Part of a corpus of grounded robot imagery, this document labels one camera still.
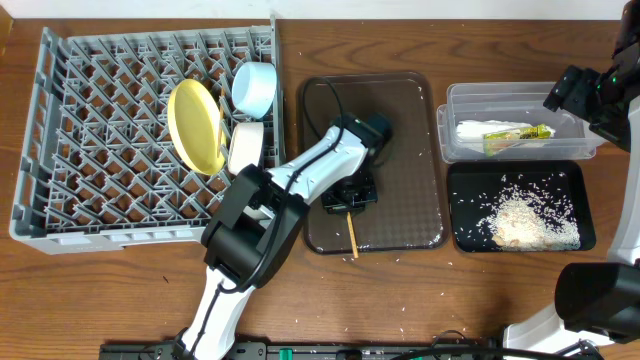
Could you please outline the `wooden chopstick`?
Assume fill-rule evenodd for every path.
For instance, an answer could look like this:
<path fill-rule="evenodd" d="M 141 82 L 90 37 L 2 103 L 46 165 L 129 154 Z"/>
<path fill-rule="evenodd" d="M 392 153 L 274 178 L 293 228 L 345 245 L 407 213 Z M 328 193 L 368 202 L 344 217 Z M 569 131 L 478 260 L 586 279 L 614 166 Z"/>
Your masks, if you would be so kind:
<path fill-rule="evenodd" d="M 222 156 L 222 152 L 221 152 L 221 146 L 223 145 L 223 135 L 224 135 L 224 131 L 223 131 L 223 125 L 224 125 L 224 107 L 223 107 L 223 100 L 225 99 L 225 89 L 221 88 L 221 93 L 220 96 L 218 98 L 218 109 L 219 109 L 219 121 L 218 121 L 218 133 L 217 133 L 217 148 L 216 148 L 216 155 L 217 157 L 221 157 Z"/>
<path fill-rule="evenodd" d="M 354 229 L 354 225 L 353 225 L 353 219 L 352 219 L 351 212 L 347 212 L 346 220 L 347 220 L 349 239 L 350 239 L 351 249 L 352 249 L 352 253 L 353 253 L 353 258 L 354 259 L 358 259 L 359 258 L 359 250 L 358 250 L 356 234 L 355 234 L 355 229 Z"/>

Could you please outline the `light blue bowl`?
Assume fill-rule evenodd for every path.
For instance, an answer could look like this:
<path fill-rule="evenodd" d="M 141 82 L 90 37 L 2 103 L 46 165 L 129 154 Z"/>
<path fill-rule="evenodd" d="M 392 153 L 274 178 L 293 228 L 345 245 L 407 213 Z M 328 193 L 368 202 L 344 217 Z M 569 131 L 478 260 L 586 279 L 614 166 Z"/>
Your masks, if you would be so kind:
<path fill-rule="evenodd" d="M 264 117 L 272 106 L 278 85 L 271 63 L 247 62 L 236 73 L 232 102 L 237 110 L 254 119 Z"/>

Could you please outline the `yellow round plate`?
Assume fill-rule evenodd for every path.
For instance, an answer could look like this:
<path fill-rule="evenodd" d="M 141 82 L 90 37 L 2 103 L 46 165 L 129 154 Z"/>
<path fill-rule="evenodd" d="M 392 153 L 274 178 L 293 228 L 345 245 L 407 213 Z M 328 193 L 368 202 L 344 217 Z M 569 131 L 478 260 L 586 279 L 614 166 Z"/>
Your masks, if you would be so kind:
<path fill-rule="evenodd" d="M 193 79 L 181 81 L 170 93 L 167 117 L 180 159 L 197 173 L 218 173 L 225 158 L 216 155 L 219 109 L 208 89 Z"/>

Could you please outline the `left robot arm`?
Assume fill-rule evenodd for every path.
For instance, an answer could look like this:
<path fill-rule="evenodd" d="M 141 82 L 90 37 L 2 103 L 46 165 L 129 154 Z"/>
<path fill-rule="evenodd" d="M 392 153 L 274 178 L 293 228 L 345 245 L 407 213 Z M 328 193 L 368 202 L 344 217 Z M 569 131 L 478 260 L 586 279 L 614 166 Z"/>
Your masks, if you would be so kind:
<path fill-rule="evenodd" d="M 173 358 L 221 359 L 229 352 L 249 297 L 281 268 L 312 203 L 370 166 L 391 137 L 386 116 L 345 114 L 294 160 L 240 171 L 202 233 L 205 290 L 192 324 L 174 340 Z"/>

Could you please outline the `green snack wrapper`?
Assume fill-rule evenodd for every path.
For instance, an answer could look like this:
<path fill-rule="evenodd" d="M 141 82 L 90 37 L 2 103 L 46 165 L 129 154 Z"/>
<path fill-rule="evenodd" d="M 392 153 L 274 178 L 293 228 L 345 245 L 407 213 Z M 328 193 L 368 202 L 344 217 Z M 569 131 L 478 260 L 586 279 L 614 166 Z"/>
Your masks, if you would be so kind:
<path fill-rule="evenodd" d="M 554 134 L 555 130 L 545 124 L 488 133 L 482 137 L 483 151 L 487 156 L 494 156 L 507 148 L 522 145 L 525 140 L 546 140 Z"/>

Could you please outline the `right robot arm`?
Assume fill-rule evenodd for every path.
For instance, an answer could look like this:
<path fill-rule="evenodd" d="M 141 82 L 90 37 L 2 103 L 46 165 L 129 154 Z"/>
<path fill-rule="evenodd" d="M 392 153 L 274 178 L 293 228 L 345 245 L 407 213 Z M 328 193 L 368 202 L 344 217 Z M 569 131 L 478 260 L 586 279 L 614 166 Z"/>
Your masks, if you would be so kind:
<path fill-rule="evenodd" d="M 544 105 L 586 121 L 595 135 L 629 155 L 624 195 L 600 262 L 566 265 L 553 302 L 505 327 L 501 346 L 513 359 L 566 356 L 639 338 L 639 4 L 624 5 L 603 71 L 569 66 Z"/>

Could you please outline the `white round bowl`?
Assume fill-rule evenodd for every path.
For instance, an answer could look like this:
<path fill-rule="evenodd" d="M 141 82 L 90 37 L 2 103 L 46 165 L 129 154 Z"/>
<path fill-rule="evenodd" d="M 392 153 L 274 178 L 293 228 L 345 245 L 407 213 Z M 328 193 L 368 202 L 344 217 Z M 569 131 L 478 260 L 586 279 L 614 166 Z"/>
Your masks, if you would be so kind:
<path fill-rule="evenodd" d="M 238 175 L 246 166 L 258 166 L 264 143 L 262 122 L 238 123 L 234 129 L 229 149 L 228 170 Z"/>

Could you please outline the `pile of rice waste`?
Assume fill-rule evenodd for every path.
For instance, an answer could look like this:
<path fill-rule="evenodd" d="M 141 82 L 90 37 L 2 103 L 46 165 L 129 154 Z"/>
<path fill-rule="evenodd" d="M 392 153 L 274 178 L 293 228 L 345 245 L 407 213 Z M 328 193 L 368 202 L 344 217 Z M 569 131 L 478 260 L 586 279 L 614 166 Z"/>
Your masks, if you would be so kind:
<path fill-rule="evenodd" d="M 466 252 L 581 247 L 564 172 L 455 174 L 449 189 L 454 238 Z"/>

